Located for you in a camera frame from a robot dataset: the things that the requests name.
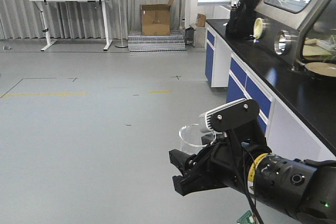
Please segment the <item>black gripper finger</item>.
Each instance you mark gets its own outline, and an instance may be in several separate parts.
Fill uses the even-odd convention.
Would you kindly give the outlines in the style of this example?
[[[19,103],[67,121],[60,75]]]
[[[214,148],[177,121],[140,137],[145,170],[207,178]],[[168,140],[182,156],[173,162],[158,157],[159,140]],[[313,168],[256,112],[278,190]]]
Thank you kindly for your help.
[[[196,154],[187,154],[180,150],[173,149],[169,151],[169,158],[182,175],[185,175],[194,166],[194,158]]]
[[[186,175],[172,177],[177,193],[186,196],[191,193],[223,188],[223,184],[213,176],[210,170],[193,169]]]

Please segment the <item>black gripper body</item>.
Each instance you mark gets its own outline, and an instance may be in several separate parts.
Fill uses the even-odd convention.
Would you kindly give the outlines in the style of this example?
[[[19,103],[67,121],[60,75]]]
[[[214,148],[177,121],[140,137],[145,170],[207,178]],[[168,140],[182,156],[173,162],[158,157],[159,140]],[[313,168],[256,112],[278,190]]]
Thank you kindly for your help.
[[[196,154],[191,170],[210,170],[223,188],[245,190],[249,174],[255,173],[257,162],[271,152],[258,119],[233,130],[214,132],[215,140]]]

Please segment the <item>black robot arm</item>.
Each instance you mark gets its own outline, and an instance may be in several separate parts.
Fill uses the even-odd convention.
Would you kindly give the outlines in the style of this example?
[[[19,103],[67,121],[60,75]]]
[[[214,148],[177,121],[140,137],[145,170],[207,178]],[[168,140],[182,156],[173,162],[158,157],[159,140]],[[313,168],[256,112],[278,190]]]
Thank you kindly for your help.
[[[301,223],[335,223],[335,161],[288,160],[271,152],[257,120],[219,120],[220,136],[197,154],[169,152],[176,192],[232,188]]]

